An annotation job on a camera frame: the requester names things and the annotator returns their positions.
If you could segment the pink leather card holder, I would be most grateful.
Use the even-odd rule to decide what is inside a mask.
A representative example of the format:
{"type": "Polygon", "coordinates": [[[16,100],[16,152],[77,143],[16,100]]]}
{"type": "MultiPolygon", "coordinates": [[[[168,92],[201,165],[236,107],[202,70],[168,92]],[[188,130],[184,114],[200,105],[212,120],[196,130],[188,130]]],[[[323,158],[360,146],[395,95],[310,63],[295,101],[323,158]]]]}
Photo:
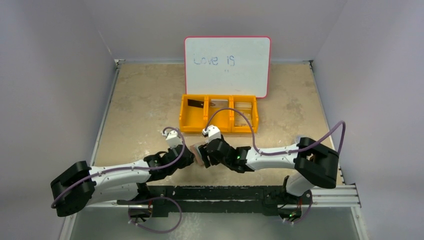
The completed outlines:
{"type": "Polygon", "coordinates": [[[202,154],[201,154],[200,149],[199,149],[199,147],[200,147],[201,145],[203,145],[203,142],[198,142],[198,143],[195,143],[195,144],[191,145],[191,146],[189,147],[189,149],[190,149],[190,151],[194,154],[194,161],[195,161],[195,162],[196,162],[199,166],[204,167],[204,166],[205,166],[205,163],[204,163],[204,161],[203,161],[203,157],[202,157],[202,154]]]}

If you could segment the black credit card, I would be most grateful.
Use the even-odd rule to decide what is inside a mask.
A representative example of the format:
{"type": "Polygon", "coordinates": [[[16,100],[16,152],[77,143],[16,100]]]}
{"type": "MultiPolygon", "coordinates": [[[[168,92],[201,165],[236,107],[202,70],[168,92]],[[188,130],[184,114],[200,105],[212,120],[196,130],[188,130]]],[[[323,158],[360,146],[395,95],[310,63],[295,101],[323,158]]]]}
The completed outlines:
{"type": "Polygon", "coordinates": [[[188,107],[203,109],[204,108],[204,104],[205,104],[205,102],[203,100],[191,99],[191,98],[189,98],[187,100],[187,106],[188,107]]]}

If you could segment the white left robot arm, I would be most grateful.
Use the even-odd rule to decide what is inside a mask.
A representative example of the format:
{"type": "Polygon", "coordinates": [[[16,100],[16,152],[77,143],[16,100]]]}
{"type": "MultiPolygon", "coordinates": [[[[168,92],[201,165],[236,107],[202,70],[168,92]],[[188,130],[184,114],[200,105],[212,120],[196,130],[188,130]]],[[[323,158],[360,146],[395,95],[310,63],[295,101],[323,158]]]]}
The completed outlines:
{"type": "Polygon", "coordinates": [[[132,201],[143,184],[163,180],[194,161],[195,155],[181,144],[114,166],[89,166],[85,161],[78,161],[50,183],[51,208],[59,217],[67,217],[96,203],[132,201]]]}

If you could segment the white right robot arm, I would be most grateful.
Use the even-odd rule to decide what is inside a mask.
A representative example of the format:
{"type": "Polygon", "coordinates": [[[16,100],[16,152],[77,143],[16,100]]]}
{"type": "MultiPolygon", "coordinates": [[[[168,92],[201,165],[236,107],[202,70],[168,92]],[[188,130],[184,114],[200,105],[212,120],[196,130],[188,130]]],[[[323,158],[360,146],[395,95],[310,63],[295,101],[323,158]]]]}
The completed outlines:
{"type": "Polygon", "coordinates": [[[334,189],[337,185],[339,153],[317,141],[302,137],[298,143],[255,150],[252,146],[232,147],[223,137],[194,147],[197,159],[206,168],[224,165],[237,173],[263,169],[291,169],[295,174],[284,179],[283,190],[300,197],[313,187],[334,189]]]}

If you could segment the silver card in middle bin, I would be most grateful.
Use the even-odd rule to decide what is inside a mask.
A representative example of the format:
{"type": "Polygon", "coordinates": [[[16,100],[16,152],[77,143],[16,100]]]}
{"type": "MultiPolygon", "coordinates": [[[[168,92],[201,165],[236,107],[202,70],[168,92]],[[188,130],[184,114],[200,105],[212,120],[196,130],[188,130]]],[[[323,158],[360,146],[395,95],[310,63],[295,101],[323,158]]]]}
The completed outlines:
{"type": "Polygon", "coordinates": [[[209,101],[209,106],[211,108],[228,108],[229,107],[229,100],[228,99],[211,99],[209,101]]]}

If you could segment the cards in right bin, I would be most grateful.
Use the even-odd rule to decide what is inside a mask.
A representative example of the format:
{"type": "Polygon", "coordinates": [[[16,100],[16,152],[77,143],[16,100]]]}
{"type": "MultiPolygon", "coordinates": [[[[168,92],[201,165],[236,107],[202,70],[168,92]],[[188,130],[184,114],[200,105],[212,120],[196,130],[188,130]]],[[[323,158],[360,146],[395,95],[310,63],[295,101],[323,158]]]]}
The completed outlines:
{"type": "Polygon", "coordinates": [[[251,102],[235,102],[234,108],[240,113],[234,114],[234,125],[236,127],[248,127],[252,124],[253,105],[251,102]]]}

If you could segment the yellow middle bin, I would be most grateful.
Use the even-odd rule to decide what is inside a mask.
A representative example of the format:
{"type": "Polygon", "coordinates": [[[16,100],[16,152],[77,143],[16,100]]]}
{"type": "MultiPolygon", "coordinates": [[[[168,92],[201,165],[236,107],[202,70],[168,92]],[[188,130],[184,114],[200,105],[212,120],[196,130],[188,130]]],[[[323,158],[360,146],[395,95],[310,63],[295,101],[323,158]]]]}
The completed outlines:
{"type": "Polygon", "coordinates": [[[214,117],[212,115],[220,110],[221,108],[212,108],[209,106],[211,99],[226,99],[229,101],[228,108],[230,107],[230,96],[229,95],[208,95],[207,106],[208,114],[207,120],[210,121],[210,125],[218,127],[223,133],[229,133],[231,131],[231,111],[222,110],[219,111],[214,117]]]}

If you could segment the yellow bin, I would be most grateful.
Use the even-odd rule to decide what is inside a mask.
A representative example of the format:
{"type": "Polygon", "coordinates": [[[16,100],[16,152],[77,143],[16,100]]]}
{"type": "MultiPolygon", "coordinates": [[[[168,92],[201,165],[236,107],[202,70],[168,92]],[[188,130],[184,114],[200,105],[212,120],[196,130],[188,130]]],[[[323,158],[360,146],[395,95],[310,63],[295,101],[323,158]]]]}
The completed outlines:
{"type": "Polygon", "coordinates": [[[207,120],[210,121],[210,125],[218,127],[223,133],[229,133],[231,131],[231,111],[222,110],[219,111],[214,117],[212,115],[220,110],[221,108],[212,108],[209,106],[211,99],[226,99],[229,101],[228,108],[230,107],[230,96],[229,95],[208,95],[207,106],[208,114],[207,120]]]}
{"type": "Polygon", "coordinates": [[[201,133],[207,123],[206,111],[208,108],[196,108],[188,106],[188,99],[203,100],[206,96],[201,94],[183,94],[179,112],[179,129],[184,133],[201,133]]]}
{"type": "Polygon", "coordinates": [[[257,98],[253,95],[233,95],[231,111],[233,116],[231,132],[235,134],[257,133],[259,126],[259,113],[257,98]]]}

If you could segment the yellow left bin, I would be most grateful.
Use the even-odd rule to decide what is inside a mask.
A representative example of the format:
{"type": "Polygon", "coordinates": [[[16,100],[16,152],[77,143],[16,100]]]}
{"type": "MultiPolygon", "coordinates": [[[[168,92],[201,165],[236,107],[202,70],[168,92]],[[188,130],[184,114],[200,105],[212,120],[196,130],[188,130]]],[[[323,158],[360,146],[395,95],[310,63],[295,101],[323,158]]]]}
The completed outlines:
{"type": "Polygon", "coordinates": [[[201,133],[207,123],[206,111],[208,108],[196,108],[188,106],[188,99],[203,100],[206,96],[201,94],[183,94],[179,112],[179,129],[184,133],[201,133]]]}

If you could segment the yellow right bin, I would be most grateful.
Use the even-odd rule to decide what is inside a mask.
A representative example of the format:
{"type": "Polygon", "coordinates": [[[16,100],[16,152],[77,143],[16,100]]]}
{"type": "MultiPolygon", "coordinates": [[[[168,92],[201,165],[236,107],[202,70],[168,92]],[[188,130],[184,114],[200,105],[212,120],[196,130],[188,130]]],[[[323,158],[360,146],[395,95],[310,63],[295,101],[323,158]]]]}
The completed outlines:
{"type": "Polygon", "coordinates": [[[235,134],[257,133],[259,126],[259,113],[257,98],[253,95],[233,95],[231,111],[233,116],[231,132],[235,134]]]}

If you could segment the small clear round container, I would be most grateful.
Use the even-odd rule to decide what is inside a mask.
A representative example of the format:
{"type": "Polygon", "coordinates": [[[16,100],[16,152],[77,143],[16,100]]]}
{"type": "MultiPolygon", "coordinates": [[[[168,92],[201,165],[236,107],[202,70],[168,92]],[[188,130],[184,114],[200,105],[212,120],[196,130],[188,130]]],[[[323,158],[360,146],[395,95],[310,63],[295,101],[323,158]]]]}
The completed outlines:
{"type": "Polygon", "coordinates": [[[294,143],[299,144],[303,138],[309,138],[309,136],[304,134],[296,135],[294,138],[294,143]]]}

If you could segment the pink framed whiteboard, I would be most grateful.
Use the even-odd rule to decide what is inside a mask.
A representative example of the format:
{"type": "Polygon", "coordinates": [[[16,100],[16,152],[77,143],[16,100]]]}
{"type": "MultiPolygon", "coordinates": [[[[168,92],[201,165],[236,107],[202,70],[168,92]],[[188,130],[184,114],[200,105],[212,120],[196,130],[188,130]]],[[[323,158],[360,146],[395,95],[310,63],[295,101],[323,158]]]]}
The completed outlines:
{"type": "Polygon", "coordinates": [[[183,44],[187,94],[268,95],[270,37],[188,36],[183,44]]]}

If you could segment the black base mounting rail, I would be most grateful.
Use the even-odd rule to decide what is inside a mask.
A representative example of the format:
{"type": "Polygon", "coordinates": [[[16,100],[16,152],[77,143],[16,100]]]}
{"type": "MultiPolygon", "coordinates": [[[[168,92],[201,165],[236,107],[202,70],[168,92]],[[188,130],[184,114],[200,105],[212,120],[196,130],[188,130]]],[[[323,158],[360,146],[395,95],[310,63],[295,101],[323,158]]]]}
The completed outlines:
{"type": "Polygon", "coordinates": [[[296,197],[287,194],[283,185],[257,186],[148,186],[145,183],[128,206],[132,219],[167,217],[170,213],[262,214],[278,216],[290,223],[300,220],[310,210],[311,190],[296,197]]]}

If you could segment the aluminium frame rail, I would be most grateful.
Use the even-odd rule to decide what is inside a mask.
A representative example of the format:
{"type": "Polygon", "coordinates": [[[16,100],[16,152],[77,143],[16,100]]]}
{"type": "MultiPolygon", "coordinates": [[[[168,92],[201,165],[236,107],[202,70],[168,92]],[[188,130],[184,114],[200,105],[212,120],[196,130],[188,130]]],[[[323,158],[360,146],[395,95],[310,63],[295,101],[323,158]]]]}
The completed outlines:
{"type": "MultiPolygon", "coordinates": [[[[312,206],[318,208],[325,207],[357,207],[360,205],[358,192],[353,185],[338,185],[333,189],[325,189],[314,187],[310,190],[312,194],[312,206]]],[[[110,200],[105,202],[94,203],[85,208],[94,207],[112,207],[112,208],[128,208],[126,205],[118,205],[118,200],[110,200]]]]}

